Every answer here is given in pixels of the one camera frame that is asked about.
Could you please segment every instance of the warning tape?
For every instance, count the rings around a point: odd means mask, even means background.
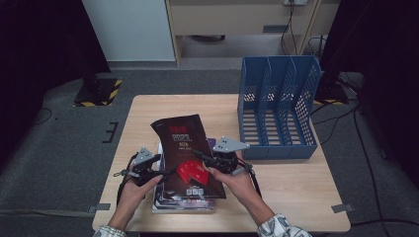
[[[109,95],[109,99],[106,101],[101,101],[101,102],[92,102],[92,101],[85,101],[85,102],[80,102],[80,103],[74,103],[75,107],[95,107],[95,106],[108,106],[110,105],[113,101],[115,96],[118,93],[118,90],[120,89],[121,83],[123,82],[123,80],[118,79],[115,82],[115,85],[113,86],[112,92]]]

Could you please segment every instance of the black and yellow tape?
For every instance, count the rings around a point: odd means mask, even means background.
[[[118,90],[120,89],[121,83],[123,82],[123,80],[121,79],[117,79],[117,80],[113,80],[115,81],[115,84],[111,85],[110,88],[107,88],[107,91],[109,91],[109,96],[107,96],[107,100],[103,100],[103,101],[94,101],[94,100],[85,100],[85,101],[81,101],[81,102],[75,102],[74,106],[75,107],[96,107],[96,106],[109,106],[112,104],[112,102],[115,99],[115,96],[118,93]]]

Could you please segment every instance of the metal bracket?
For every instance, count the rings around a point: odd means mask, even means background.
[[[133,165],[144,163],[152,158],[154,158],[154,155],[143,146],[133,160]]]
[[[215,147],[212,150],[221,153],[229,153],[236,150],[247,149],[249,147],[249,144],[236,141],[226,136],[222,136],[221,139],[215,144]]]

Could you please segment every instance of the black curtain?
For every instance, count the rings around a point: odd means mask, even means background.
[[[81,0],[0,0],[1,166],[65,82],[110,72]]]
[[[320,64],[325,88],[341,71],[364,74],[359,99],[383,155],[419,187],[418,11],[415,0],[342,0]]]

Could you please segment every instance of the black package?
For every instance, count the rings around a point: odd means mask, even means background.
[[[164,183],[164,198],[226,198],[222,183],[208,172],[193,152],[198,150],[212,157],[199,115],[163,118],[151,127],[160,137],[165,169],[177,169],[176,174]]]

